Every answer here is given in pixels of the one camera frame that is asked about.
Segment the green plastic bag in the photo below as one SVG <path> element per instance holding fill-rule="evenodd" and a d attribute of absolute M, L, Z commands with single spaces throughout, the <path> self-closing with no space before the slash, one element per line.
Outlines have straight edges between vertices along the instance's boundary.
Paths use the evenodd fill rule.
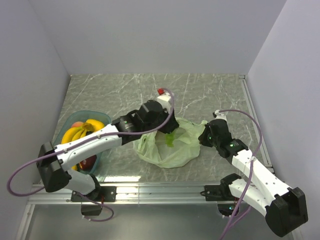
<path fill-rule="evenodd" d="M 170 169 L 183 167 L 199 156 L 201 144 L 198 137 L 208 122 L 203 120 L 197 124 L 181 117 L 176 120 L 179 127 L 173 131 L 174 147 L 166 145 L 166 134 L 160 131 L 144 134 L 133 142 L 133 149 L 141 160 L 160 168 Z"/>

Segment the yellow banana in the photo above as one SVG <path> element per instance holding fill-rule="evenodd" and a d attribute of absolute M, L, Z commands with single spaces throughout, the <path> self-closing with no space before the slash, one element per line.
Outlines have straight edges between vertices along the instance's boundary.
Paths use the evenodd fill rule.
<path fill-rule="evenodd" d="M 73 126 L 70 129 L 68 129 L 61 140 L 61 144 L 66 144 L 73 142 L 75 140 L 79 140 L 87 135 L 88 132 L 93 132 L 94 127 L 90 123 L 83 123 L 80 126 Z"/>

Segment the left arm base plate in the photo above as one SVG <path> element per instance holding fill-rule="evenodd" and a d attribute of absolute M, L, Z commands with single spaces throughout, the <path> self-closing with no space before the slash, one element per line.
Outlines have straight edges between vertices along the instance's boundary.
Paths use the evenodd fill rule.
<path fill-rule="evenodd" d="M 116 186 L 101 186 L 99 191 L 94 191 L 88 195 L 82 196 L 79 192 L 73 191 L 71 202 L 115 202 L 117 195 Z"/>

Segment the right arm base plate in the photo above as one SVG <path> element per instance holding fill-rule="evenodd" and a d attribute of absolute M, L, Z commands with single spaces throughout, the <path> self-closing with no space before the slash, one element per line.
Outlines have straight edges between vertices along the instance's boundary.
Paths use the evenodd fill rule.
<path fill-rule="evenodd" d="M 219 185 L 205 185 L 200 195 L 203 196 L 207 202 L 222 201 L 225 199 Z"/>

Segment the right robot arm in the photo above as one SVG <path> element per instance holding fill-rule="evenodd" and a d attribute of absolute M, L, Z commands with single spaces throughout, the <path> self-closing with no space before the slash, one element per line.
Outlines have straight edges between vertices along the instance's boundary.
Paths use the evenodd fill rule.
<path fill-rule="evenodd" d="M 278 179 L 241 140 L 232 138 L 226 120 L 216 118 L 205 124 L 198 139 L 201 145 L 216 148 L 221 157 L 248 178 L 232 173 L 222 178 L 220 185 L 206 185 L 201 192 L 206 201 L 243 200 L 264 216 L 278 237 L 308 221 L 305 193 Z"/>

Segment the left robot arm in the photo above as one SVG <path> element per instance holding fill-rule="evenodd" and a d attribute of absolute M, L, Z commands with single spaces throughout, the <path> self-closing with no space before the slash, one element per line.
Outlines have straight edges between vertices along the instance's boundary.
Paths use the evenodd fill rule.
<path fill-rule="evenodd" d="M 140 109 L 119 117 L 111 124 L 81 139 L 53 146 L 43 144 L 37 164 L 46 192 L 69 189 L 89 201 L 97 200 L 101 187 L 95 176 L 72 169 L 81 161 L 112 148 L 138 140 L 153 131 L 172 133 L 179 125 L 174 117 L 174 100 L 149 100 Z"/>

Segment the green grape bunch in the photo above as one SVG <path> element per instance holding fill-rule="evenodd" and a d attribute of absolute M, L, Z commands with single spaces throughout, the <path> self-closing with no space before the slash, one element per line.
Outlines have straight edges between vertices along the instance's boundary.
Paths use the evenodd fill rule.
<path fill-rule="evenodd" d="M 169 147 L 169 148 L 173 148 L 174 147 L 174 140 L 175 140 L 175 133 L 172 132 L 170 134 L 166 134 L 165 135 L 165 144 Z"/>

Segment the dark red apple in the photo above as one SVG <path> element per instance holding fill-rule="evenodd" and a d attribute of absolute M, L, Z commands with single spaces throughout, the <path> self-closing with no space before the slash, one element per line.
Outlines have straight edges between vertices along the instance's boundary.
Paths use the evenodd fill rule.
<path fill-rule="evenodd" d="M 90 156 L 88 158 L 86 158 L 85 160 L 82 160 L 78 165 L 79 165 L 79 168 L 83 171 L 90 171 L 95 162 L 97 160 L 97 156 L 96 155 L 93 155 L 93 156 Z"/>

